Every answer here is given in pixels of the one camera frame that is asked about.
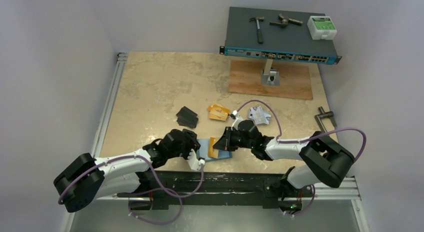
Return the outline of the blue leather card holder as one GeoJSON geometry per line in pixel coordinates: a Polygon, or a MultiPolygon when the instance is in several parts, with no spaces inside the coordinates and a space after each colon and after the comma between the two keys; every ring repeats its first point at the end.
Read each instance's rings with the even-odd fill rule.
{"type": "Polygon", "coordinates": [[[201,138],[197,140],[200,144],[200,149],[196,154],[198,157],[203,158],[206,162],[231,159],[232,152],[226,150],[216,149],[213,146],[218,141],[216,137],[201,138]]]}

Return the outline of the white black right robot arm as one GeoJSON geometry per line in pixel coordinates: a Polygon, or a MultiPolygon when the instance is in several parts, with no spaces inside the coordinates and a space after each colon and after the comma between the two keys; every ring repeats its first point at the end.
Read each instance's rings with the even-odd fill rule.
{"type": "Polygon", "coordinates": [[[282,192],[288,196],[315,183],[339,188],[355,162],[351,152],[320,131],[299,140],[277,140],[263,135],[251,120],[243,120],[237,127],[227,126],[213,148],[229,152],[249,149],[262,161],[303,161],[303,166],[289,169],[280,183],[282,192]]]}

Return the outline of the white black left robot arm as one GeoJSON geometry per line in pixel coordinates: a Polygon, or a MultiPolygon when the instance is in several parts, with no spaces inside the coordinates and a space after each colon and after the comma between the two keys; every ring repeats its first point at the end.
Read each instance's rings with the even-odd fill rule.
{"type": "Polygon", "coordinates": [[[83,153],[53,181],[59,194],[58,204],[73,213],[97,198],[112,194],[134,193],[142,197],[148,193],[149,183],[138,177],[138,173],[150,171],[157,180],[155,169],[174,158],[183,158],[191,170],[203,172],[206,161],[197,155],[200,148],[195,132],[172,129],[163,138],[126,154],[93,157],[83,153]]]}

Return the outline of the orange credit card stack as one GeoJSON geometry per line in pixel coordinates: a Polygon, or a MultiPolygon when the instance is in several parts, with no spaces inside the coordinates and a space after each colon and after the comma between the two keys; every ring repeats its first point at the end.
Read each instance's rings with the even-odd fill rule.
{"type": "Polygon", "coordinates": [[[213,103],[208,108],[208,118],[211,120],[226,121],[230,115],[230,110],[221,104],[213,103]]]}

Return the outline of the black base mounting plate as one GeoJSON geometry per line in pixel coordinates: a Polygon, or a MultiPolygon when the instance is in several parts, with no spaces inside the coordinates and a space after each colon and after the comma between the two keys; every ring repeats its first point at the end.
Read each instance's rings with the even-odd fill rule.
{"type": "Polygon", "coordinates": [[[167,210],[171,205],[187,206],[259,206],[263,209],[282,209],[298,212],[302,201],[313,195],[312,187],[296,189],[278,173],[235,173],[157,171],[164,187],[180,196],[178,199],[162,191],[151,171],[138,173],[139,187],[134,193],[118,193],[129,199],[134,210],[167,210]]]}

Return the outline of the plywood board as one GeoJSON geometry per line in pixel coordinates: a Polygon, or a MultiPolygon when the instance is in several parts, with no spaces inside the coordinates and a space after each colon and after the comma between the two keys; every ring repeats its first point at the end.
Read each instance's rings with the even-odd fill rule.
{"type": "Polygon", "coordinates": [[[312,82],[309,67],[292,62],[274,62],[272,68],[280,75],[280,86],[261,84],[265,62],[258,59],[232,60],[229,69],[228,91],[233,94],[312,100],[312,82]]]}

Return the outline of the small grey hammer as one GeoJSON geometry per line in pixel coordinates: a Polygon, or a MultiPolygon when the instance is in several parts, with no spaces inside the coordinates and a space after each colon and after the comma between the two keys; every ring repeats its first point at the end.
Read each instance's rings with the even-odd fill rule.
{"type": "Polygon", "coordinates": [[[257,42],[259,44],[263,44],[264,43],[264,38],[263,38],[263,33],[260,27],[260,22],[263,22],[265,20],[265,18],[263,16],[261,17],[252,17],[249,19],[249,22],[253,22],[255,21],[256,23],[256,37],[257,37],[257,42]]]}

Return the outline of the dark metal clamp tool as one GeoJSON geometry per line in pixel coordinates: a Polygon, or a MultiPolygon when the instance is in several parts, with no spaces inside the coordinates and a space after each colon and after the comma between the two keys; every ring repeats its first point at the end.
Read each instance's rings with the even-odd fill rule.
{"type": "Polygon", "coordinates": [[[289,18],[289,17],[284,16],[281,13],[278,14],[278,19],[279,19],[279,22],[269,22],[269,25],[271,25],[271,26],[278,26],[280,28],[285,28],[289,24],[293,24],[293,25],[297,25],[297,26],[302,26],[303,25],[303,21],[302,20],[298,20],[298,19],[294,19],[294,18],[289,18]]]}

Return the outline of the white green electrical box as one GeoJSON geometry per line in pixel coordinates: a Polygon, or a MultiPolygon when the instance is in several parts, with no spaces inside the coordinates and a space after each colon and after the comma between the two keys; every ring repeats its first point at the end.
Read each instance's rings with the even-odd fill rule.
{"type": "Polygon", "coordinates": [[[307,27],[312,40],[332,41],[337,34],[336,26],[329,16],[310,16],[307,27]]]}

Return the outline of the metal stand post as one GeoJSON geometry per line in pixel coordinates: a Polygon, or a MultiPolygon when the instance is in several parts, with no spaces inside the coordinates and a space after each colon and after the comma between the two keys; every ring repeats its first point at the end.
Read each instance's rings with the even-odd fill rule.
{"type": "Polygon", "coordinates": [[[272,68],[273,61],[273,59],[267,59],[261,71],[261,84],[263,86],[280,86],[280,74],[276,69],[272,68]]]}

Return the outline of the blue network switch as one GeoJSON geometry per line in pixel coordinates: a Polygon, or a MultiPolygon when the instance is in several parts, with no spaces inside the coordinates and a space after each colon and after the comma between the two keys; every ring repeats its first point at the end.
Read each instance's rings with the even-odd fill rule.
{"type": "Polygon", "coordinates": [[[312,40],[307,22],[310,16],[321,13],[273,10],[247,7],[230,7],[226,38],[219,53],[225,56],[272,59],[336,65],[342,59],[331,40],[312,40]],[[279,22],[278,15],[303,21],[302,26],[289,24],[285,28],[269,25],[279,22]],[[250,18],[264,17],[260,22],[263,44],[257,40],[256,22],[250,18]]]}

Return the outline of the aluminium frame rail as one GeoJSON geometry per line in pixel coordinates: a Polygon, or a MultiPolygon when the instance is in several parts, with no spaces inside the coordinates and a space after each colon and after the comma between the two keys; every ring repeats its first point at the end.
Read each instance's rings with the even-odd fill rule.
{"type": "Polygon", "coordinates": [[[318,130],[313,116],[328,101],[317,65],[281,63],[289,75],[305,75],[311,84],[312,99],[303,100],[230,93],[230,64],[228,56],[217,53],[121,53],[92,155],[120,156],[163,137],[178,126],[176,114],[184,106],[198,114],[200,138],[219,136],[231,122],[208,118],[207,107],[214,102],[242,115],[255,105],[273,109],[270,124],[259,128],[269,136],[296,141],[318,130]]]}

